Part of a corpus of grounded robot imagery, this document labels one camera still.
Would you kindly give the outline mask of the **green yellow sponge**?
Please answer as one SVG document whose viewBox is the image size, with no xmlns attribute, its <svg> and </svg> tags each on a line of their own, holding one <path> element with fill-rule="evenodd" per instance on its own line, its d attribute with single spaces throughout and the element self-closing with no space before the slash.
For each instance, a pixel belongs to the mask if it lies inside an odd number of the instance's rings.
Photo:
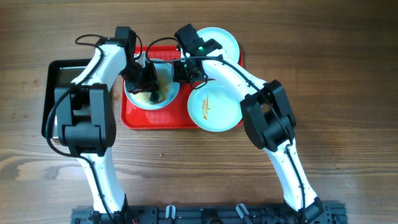
<svg viewBox="0 0 398 224">
<path fill-rule="evenodd" d="M 159 104 L 163 101 L 165 101 L 166 97 L 165 97 L 165 93 L 160 91 L 160 90 L 154 90 L 150 93 L 150 97 L 149 97 L 149 103 L 151 105 L 156 105 Z"/>
</svg>

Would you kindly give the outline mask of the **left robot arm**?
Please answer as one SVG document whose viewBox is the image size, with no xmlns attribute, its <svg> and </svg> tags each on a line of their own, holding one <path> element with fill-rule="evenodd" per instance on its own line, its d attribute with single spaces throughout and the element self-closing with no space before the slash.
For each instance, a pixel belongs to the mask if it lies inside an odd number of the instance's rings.
<svg viewBox="0 0 398 224">
<path fill-rule="evenodd" d="M 134 223 L 112 158 L 116 139 L 116 120 L 110 90 L 121 75 L 132 94 L 149 92 L 158 101 L 159 84 L 153 63 L 138 63 L 136 44 L 140 42 L 130 27 L 119 26 L 113 38 L 97 36 L 95 54 L 84 71 L 68 86 L 54 91 L 55 104 L 49 112 L 45 138 L 58 154 L 51 139 L 57 128 L 60 144 L 67 157 L 78 160 L 89 182 L 93 206 L 86 209 L 87 223 Z"/>
</svg>

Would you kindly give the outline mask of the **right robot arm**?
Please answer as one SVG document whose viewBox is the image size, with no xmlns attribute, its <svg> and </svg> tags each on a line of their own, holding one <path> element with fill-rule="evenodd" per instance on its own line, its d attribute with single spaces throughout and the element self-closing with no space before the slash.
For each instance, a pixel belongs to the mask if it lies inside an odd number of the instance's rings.
<svg viewBox="0 0 398 224">
<path fill-rule="evenodd" d="M 209 77 L 225 86 L 239 101 L 249 140 L 271 160 L 285 203 L 298 222 L 310 223 L 318 218 L 323 213 L 322 203 L 297 153 L 297 122 L 283 85 L 277 80 L 267 82 L 243 68 L 236 39 L 223 29 L 196 30 L 187 24 L 174 37 L 181 50 L 174 80 L 197 82 Z"/>
</svg>

